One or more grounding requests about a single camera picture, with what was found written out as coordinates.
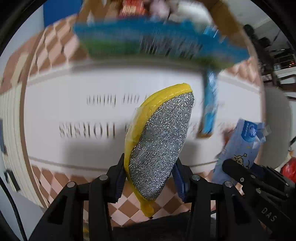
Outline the blue tissue pack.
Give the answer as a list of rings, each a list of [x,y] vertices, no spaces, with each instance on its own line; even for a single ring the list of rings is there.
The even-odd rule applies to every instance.
[[[239,119],[229,141],[218,155],[211,182],[223,184],[230,181],[236,185],[237,181],[222,170],[223,162],[231,159],[244,168],[251,168],[259,153],[260,146],[266,141],[266,136],[269,133],[270,128],[266,128],[264,122],[253,123]]]

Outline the yellow silver scrub sponge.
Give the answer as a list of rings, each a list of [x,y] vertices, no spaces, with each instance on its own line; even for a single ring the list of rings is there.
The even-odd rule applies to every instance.
[[[184,146],[194,105],[187,83],[149,96],[137,109],[125,136],[124,168],[146,217],[152,217]]]

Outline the checkered tablecloth with text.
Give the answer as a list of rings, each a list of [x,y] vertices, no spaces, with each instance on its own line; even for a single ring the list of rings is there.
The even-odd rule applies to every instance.
[[[203,81],[196,67],[154,60],[93,61],[72,32],[75,16],[45,28],[1,59],[1,137],[10,188],[32,207],[48,207],[69,181],[92,181],[118,162],[125,133],[153,93],[187,83],[194,106],[180,160],[208,177],[240,118],[262,121],[262,83],[253,59],[218,76],[218,112],[209,138],[198,138]]]

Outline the blue box flap strip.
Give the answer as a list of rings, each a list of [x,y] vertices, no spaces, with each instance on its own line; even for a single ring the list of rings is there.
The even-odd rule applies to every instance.
[[[201,61],[202,77],[203,77],[203,113],[199,124],[197,137],[209,138],[213,135],[216,120],[217,105],[217,75],[218,72],[214,68],[214,62],[210,58],[204,58]]]

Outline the cardboard box with blue print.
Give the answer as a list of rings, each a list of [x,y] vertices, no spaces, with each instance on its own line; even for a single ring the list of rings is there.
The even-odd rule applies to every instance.
[[[221,70],[250,57],[222,1],[87,1],[73,31],[94,58],[147,56]]]

